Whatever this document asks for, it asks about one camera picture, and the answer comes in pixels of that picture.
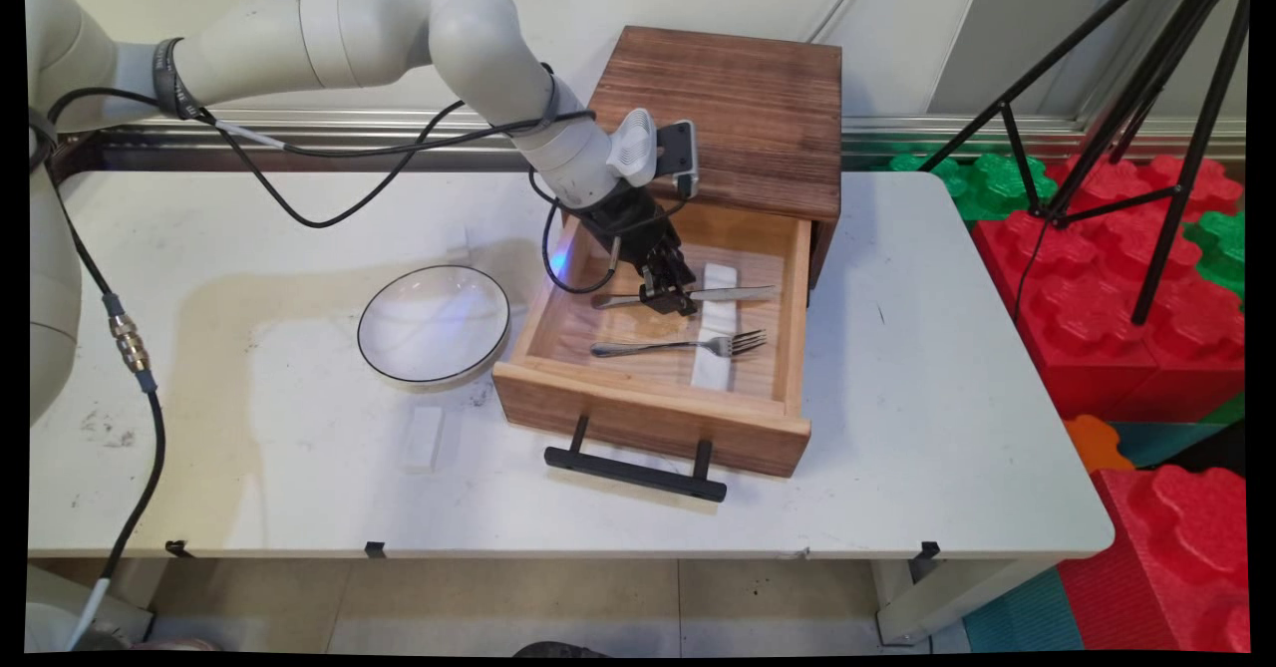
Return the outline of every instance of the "robotic arm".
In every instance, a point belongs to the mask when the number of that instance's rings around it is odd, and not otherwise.
[[[248,96],[392,84],[426,64],[493,125],[541,119],[510,139],[561,207],[633,264],[653,307],[694,312],[684,288],[695,277],[674,227],[643,189],[672,172],[658,167],[657,135],[664,139],[665,130],[641,108],[615,135],[587,119],[551,121],[583,106],[523,43],[513,0],[249,0],[200,34],[158,46],[114,43],[74,0],[27,0],[27,101],[36,117],[83,87],[133,91],[190,117],[193,108]],[[156,112],[88,96],[68,105],[57,130],[117,126]],[[684,135],[680,149],[694,166],[694,131]],[[37,144],[32,130],[31,154]],[[685,199],[694,194],[694,168],[678,180]],[[43,167],[31,177],[31,255],[34,422],[70,372],[80,304],[70,232]]]

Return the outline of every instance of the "white plate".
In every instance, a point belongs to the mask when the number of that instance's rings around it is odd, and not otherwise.
[[[507,330],[509,298],[487,273],[420,268],[373,296],[359,320],[359,352],[384,376],[431,384],[480,366]]]

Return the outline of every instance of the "knife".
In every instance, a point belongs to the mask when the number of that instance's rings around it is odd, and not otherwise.
[[[688,296],[690,300],[762,300],[775,296],[776,286],[752,286],[752,288],[711,288],[693,290]],[[615,309],[619,305],[642,304],[637,295],[593,295],[590,305],[595,309]]]

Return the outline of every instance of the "cable connector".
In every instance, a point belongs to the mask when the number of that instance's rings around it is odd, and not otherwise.
[[[133,323],[133,318],[124,312],[124,304],[120,304],[119,295],[102,295],[102,304],[106,305],[106,326],[115,339],[115,347],[120,351],[124,365],[138,377],[143,393],[154,393],[156,380],[154,375],[151,374],[151,355],[147,353],[145,344],[142,343],[142,334]]]

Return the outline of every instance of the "tripod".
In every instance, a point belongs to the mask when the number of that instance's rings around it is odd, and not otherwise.
[[[1147,314],[1152,307],[1152,300],[1156,298],[1156,290],[1161,282],[1161,273],[1165,272],[1165,264],[1174,245],[1175,235],[1179,231],[1179,223],[1183,222],[1183,213],[1187,209],[1192,186],[1196,182],[1197,172],[1205,158],[1206,145],[1219,119],[1219,110],[1222,107],[1228,84],[1240,57],[1245,34],[1249,32],[1249,0],[1239,0],[1236,3],[1236,10],[1231,17],[1228,37],[1219,55],[1219,62],[1215,68],[1213,78],[1210,80],[1210,88],[1206,92],[1201,114],[1192,131],[1192,140],[1183,159],[1183,168],[1179,172],[1175,185],[1161,190],[1152,190],[1150,194],[1136,195],[1136,198],[1115,200],[1115,203],[1108,203],[1105,207],[1090,208],[1088,212],[1069,216],[1068,203],[1074,198],[1077,190],[1081,189],[1081,184],[1086,180],[1095,163],[1102,157],[1102,153],[1111,148],[1111,154],[1108,158],[1111,163],[1120,162],[1120,158],[1124,157],[1125,150],[1129,149],[1129,144],[1134,139],[1134,134],[1138,133],[1139,126],[1143,125],[1145,119],[1156,103],[1161,89],[1165,89],[1165,84],[1170,80],[1179,60],[1183,59],[1183,55],[1192,46],[1192,41],[1219,0],[1182,0],[1179,3],[1175,13],[1166,22],[1165,28],[1162,28],[1161,34],[1157,36],[1157,40],[1134,69],[1128,84],[1125,84],[1120,94],[1116,96],[1116,99],[1108,107],[1108,112],[1099,122],[1092,139],[1078,154],[1076,167],[1072,168],[1067,180],[1059,186],[1058,194],[1054,195],[1046,207],[1042,207],[1041,200],[1037,198],[1031,172],[1028,171],[1027,154],[1023,150],[1023,140],[1020,139],[1014,114],[1011,110],[1011,101],[1016,99],[1032,82],[1044,75],[1059,59],[1064,57],[1068,51],[1074,48],[1077,43],[1081,43],[1082,40],[1090,36],[1096,27],[1101,26],[1125,3],[1129,3],[1129,0],[1108,0],[1108,3],[1104,3],[1092,17],[1082,22],[1079,27],[1073,29],[1072,34],[1068,34],[1062,43],[1051,48],[1034,68],[1028,69],[1026,75],[1022,75],[1002,96],[998,96],[989,107],[984,108],[979,116],[975,116],[970,125],[966,125],[952,140],[948,140],[948,144],[937,150],[917,171],[933,171],[949,153],[961,148],[961,144],[965,144],[970,136],[975,135],[975,131],[991,121],[993,116],[1000,114],[1002,121],[1005,122],[1005,133],[1011,139],[1011,148],[1014,150],[1014,159],[1018,163],[1025,194],[1027,194],[1028,213],[1042,221],[1041,238],[1044,238],[1049,226],[1063,230],[1068,223],[1102,217],[1105,213],[1120,212],[1123,208],[1141,207],[1141,204],[1154,203],[1154,200],[1170,199],[1170,208],[1165,214],[1165,222],[1161,223],[1161,232],[1157,236],[1156,247],[1152,253],[1152,261],[1148,264],[1147,273],[1143,277],[1143,286],[1139,290],[1138,300],[1136,300],[1134,311],[1131,316],[1131,323],[1139,326],[1147,323]],[[1113,144],[1113,139],[1116,139],[1116,133],[1120,131],[1122,126],[1125,126],[1125,131]],[[1039,240],[1037,249],[1040,247],[1041,241]],[[1036,250],[1034,250],[1032,258],[1030,258],[1023,270],[1025,279],[1027,272],[1032,268],[1035,258]],[[1018,320],[1018,298],[1016,298],[1014,312],[1016,320]]]

